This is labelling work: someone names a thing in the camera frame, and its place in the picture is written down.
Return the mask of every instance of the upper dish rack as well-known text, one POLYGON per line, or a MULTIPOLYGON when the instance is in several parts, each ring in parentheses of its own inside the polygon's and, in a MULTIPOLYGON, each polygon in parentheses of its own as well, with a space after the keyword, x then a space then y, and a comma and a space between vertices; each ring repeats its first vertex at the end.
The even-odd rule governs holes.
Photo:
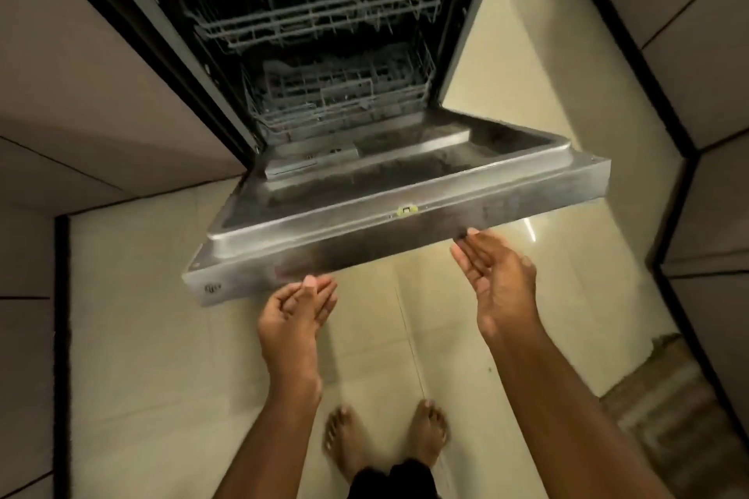
POLYGON ((275 8, 263 0, 263 10, 223 18, 213 0, 194 0, 197 8, 184 8, 196 22, 202 39, 217 40, 227 53, 242 53, 263 42, 287 45, 317 38, 323 32, 355 31, 365 23, 379 30, 391 28, 405 14, 434 22, 443 0, 304 0, 298 5, 275 8))
POLYGON ((421 110, 435 63, 421 35, 351 58, 320 57, 294 65, 266 61, 263 74, 243 69, 250 114, 269 144, 303 140, 421 110))

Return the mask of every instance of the bare foot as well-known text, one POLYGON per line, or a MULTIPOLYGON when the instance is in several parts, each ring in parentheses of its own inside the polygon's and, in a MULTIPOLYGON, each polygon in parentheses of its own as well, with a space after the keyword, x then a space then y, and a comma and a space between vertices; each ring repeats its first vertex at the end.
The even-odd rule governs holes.
POLYGON ((408 428, 409 455, 422 464, 434 467, 448 439, 449 426, 444 411, 434 401, 419 401, 408 428))
POLYGON ((364 450, 361 421, 349 406, 340 406, 330 413, 325 425, 323 449, 349 483, 353 476, 371 465, 364 450))

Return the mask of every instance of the forearm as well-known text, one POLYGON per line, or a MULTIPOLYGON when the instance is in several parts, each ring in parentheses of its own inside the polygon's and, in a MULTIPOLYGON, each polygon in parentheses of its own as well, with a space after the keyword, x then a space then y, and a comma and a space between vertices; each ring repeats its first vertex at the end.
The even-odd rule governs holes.
POLYGON ((671 497, 538 324, 489 341, 550 499, 671 497))
POLYGON ((271 390, 214 499, 295 499, 317 402, 271 390))

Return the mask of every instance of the person's left hand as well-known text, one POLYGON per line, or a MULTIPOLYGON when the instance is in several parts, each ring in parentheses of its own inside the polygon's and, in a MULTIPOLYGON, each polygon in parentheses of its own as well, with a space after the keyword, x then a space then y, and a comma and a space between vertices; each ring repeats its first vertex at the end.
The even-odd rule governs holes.
POLYGON ((338 284, 330 276, 307 276, 287 284, 268 299, 257 322, 272 393, 293 400, 322 394, 317 334, 338 301, 338 284))

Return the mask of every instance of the black pants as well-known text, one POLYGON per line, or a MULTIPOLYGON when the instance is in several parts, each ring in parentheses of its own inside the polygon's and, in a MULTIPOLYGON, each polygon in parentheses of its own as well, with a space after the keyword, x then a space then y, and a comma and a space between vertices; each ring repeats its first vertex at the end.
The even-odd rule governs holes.
POLYGON ((389 475, 366 467, 351 482, 348 499, 382 499, 403 497, 404 499, 439 499, 435 478, 431 470, 416 459, 407 459, 392 466, 389 475))

